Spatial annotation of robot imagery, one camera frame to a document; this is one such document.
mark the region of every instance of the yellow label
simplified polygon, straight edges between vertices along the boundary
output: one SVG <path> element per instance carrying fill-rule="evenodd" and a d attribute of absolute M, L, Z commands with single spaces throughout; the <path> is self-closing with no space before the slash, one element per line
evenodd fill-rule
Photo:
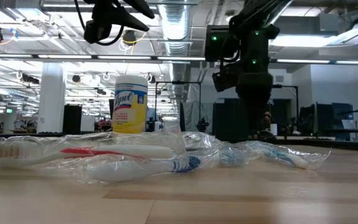
<path fill-rule="evenodd" d="M 147 114 L 147 87 L 123 83 L 116 85 L 112 130 L 117 133 L 142 133 Z"/>

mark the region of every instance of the lysol logo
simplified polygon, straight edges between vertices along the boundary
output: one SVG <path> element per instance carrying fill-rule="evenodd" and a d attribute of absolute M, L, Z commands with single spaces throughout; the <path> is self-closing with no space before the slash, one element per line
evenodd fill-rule
<path fill-rule="evenodd" d="M 122 91 L 118 93 L 114 102 L 114 111 L 124 108 L 131 108 L 133 97 L 134 93 L 131 91 Z"/>

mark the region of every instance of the white lid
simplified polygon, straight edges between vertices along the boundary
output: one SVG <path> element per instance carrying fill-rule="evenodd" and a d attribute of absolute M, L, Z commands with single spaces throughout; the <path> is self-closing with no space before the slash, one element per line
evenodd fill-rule
<path fill-rule="evenodd" d="M 133 83 L 147 86 L 147 80 L 139 75 L 120 75 L 116 78 L 116 85 L 120 83 Z"/>

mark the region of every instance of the wooden table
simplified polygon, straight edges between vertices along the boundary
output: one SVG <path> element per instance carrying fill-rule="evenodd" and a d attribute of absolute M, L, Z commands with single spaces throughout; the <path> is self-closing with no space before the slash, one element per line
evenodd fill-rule
<path fill-rule="evenodd" d="M 317 171 L 259 159 L 116 185 L 78 184 L 56 170 L 0 170 L 0 223 L 358 223 L 358 152 L 334 149 Z"/>

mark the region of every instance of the lysol wipes container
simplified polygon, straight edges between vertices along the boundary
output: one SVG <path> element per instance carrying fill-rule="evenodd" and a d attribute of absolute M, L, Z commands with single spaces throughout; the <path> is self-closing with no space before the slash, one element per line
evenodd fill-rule
<path fill-rule="evenodd" d="M 141 76 L 116 78 L 112 130 L 117 133 L 145 131 L 147 114 L 147 80 Z"/>

